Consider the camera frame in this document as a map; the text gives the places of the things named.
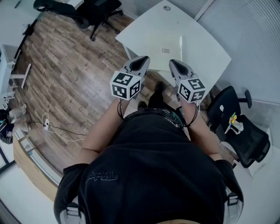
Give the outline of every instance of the shoe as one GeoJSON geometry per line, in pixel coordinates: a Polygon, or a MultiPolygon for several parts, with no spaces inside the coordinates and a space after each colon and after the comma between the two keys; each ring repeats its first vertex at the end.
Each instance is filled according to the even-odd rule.
{"type": "Polygon", "coordinates": [[[144,101],[141,101],[137,106],[137,110],[145,109],[147,107],[148,107],[147,104],[144,101]]]}
{"type": "Polygon", "coordinates": [[[162,94],[162,92],[165,90],[165,84],[162,81],[157,82],[154,90],[162,94]]]}

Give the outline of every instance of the office chair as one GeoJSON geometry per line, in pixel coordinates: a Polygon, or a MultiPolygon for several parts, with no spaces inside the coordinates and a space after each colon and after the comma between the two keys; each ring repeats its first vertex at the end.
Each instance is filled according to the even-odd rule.
{"type": "Polygon", "coordinates": [[[217,134],[220,141],[228,142],[240,160],[244,168],[248,168],[254,161],[264,159],[270,148],[268,134],[255,126],[245,115],[241,115],[240,102],[247,102],[251,108],[252,100],[249,91],[245,92],[246,98],[238,99],[232,86],[221,91],[211,102],[207,109],[207,115],[211,124],[210,130],[217,134]],[[237,121],[243,123],[244,130],[235,134],[233,130],[225,131],[229,125],[229,119],[233,114],[237,115],[237,121]]]}
{"type": "Polygon", "coordinates": [[[74,20],[76,25],[81,29],[86,29],[89,26],[94,26],[90,39],[95,41],[94,33],[98,26],[109,26],[119,34],[119,30],[108,23],[108,18],[115,14],[123,15],[122,10],[115,11],[121,6],[118,0],[84,0],[77,10],[67,3],[61,3],[54,0],[36,0],[33,8],[40,11],[50,11],[58,15],[67,16],[74,20]]]}

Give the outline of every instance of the black t-shirt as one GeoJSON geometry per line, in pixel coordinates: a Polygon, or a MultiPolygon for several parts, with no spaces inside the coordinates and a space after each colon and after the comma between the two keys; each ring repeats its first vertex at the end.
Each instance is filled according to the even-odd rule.
{"type": "Polygon", "coordinates": [[[124,122],[91,164],[64,169],[56,218],[78,194],[87,224],[223,223],[230,163],[214,161],[159,115],[124,122]]]}

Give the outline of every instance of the person's left arm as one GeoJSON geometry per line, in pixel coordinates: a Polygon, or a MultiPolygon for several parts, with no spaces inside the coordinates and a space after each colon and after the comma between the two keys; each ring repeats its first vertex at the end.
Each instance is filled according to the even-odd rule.
{"type": "MultiPolygon", "coordinates": [[[[124,115],[129,101],[122,100],[121,104],[122,112],[124,115]]],[[[80,153],[76,158],[74,164],[90,164],[99,156],[102,150],[109,145],[120,124],[122,123],[122,119],[119,116],[119,114],[121,114],[121,107],[120,105],[118,105],[119,99],[116,98],[109,106],[107,111],[91,128],[90,132],[87,134],[83,142],[80,153]]]]}

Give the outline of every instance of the cube with fiducial markers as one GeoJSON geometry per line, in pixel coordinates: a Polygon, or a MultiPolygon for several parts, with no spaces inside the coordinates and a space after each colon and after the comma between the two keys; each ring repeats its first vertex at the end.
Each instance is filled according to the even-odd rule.
{"type": "Polygon", "coordinates": [[[178,93],[188,103],[202,101],[206,88],[199,78],[184,79],[179,82],[178,93]]]}
{"type": "Polygon", "coordinates": [[[130,100],[140,92],[141,77],[116,71],[110,80],[111,94],[124,100],[130,100]]]}

